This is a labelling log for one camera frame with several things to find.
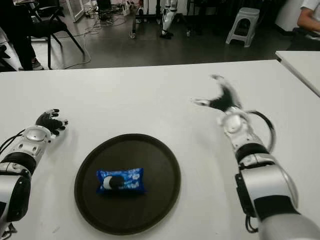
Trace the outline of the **right robot hand black silver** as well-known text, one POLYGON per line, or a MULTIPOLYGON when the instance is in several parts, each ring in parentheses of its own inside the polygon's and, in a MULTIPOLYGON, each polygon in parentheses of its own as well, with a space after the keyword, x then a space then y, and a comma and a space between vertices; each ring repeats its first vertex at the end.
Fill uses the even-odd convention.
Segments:
POLYGON ((220 110, 224 113, 230 108, 242 109, 240 98, 228 80, 217 74, 212 74, 210 77, 220 86, 222 94, 213 99, 192 99, 191 102, 199 106, 220 110))

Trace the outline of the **left robot hand black silver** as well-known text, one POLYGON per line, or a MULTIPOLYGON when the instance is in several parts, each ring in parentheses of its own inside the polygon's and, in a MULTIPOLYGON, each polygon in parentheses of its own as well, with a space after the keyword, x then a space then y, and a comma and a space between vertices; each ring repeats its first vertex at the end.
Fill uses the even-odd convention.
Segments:
POLYGON ((59 117, 60 110, 53 108, 42 113, 36 120, 36 126, 42 126, 48 129, 51 135, 59 136, 61 131, 66 129, 66 125, 69 124, 67 119, 60 119, 59 117))

